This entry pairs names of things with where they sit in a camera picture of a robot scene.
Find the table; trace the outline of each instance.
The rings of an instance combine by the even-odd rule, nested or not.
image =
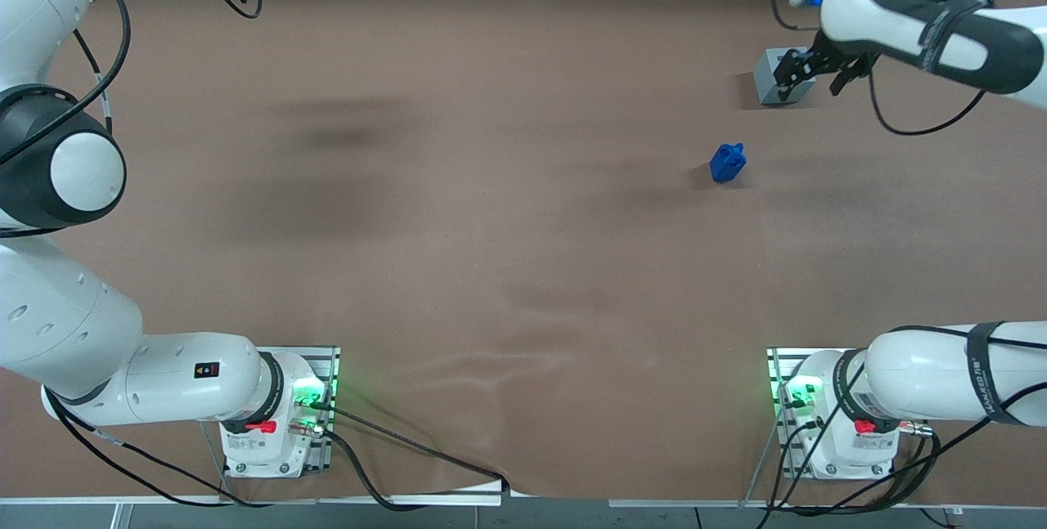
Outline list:
[[[150,333],[341,347],[343,407],[517,491],[737,502],[774,416],[767,347],[1044,316],[1042,113],[987,97],[949,131],[900,139],[861,82],[761,108],[757,58],[810,38],[775,26],[766,0],[267,0],[255,22],[219,0],[128,3],[111,93],[128,192],[60,244],[134,299]],[[110,0],[85,20],[99,61],[116,21]],[[972,96],[890,62],[877,78],[903,127]],[[89,89],[74,45],[52,81]],[[704,163],[725,141],[750,164],[714,185]],[[4,498],[144,493],[7,372],[0,431]],[[109,432],[215,477],[197,423]],[[1026,448],[1039,434],[986,429],[913,502],[1044,506],[1047,456]],[[478,483],[350,437],[386,492]],[[335,463],[236,486],[360,494]]]

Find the red button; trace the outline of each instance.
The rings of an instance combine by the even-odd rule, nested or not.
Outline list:
[[[872,421],[854,421],[854,431],[865,435],[876,431],[876,424]]]
[[[262,421],[260,423],[247,423],[244,426],[246,428],[257,428],[265,434],[276,433],[276,421]]]

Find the gray box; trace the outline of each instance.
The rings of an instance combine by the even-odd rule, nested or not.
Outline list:
[[[806,47],[796,47],[796,49],[801,52],[807,51]],[[778,96],[778,82],[775,81],[775,69],[789,50],[788,48],[768,48],[766,51],[763,51],[763,57],[756,63],[756,69],[753,70],[753,80],[756,83],[756,97],[760,100],[760,104],[764,106],[796,104],[803,100],[804,94],[807,93],[810,86],[815,85],[815,78],[811,78],[793,88],[787,98],[781,100]]]

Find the blue object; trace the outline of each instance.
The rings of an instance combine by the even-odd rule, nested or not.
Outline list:
[[[745,167],[745,154],[741,152],[741,144],[720,145],[709,161],[709,172],[713,181],[723,183],[736,178],[741,168]]]

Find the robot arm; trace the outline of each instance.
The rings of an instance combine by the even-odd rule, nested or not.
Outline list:
[[[217,420],[240,476],[296,477],[326,391],[304,358],[240,335],[146,335],[138,307],[47,236],[106,216],[126,184],[115,138],[45,85],[89,1],[0,0],[0,367],[40,382],[52,416]]]
[[[886,475],[899,432],[922,419],[1047,426],[1047,393],[1028,392],[1045,382],[1047,322],[983,323],[904,327],[867,349],[819,351],[781,390],[796,424],[829,421],[804,432],[815,478],[861,480]]]
[[[780,93],[838,73],[834,95],[887,56],[1047,108],[1047,6],[995,9],[992,1],[822,0],[814,46],[790,51],[775,71]]]

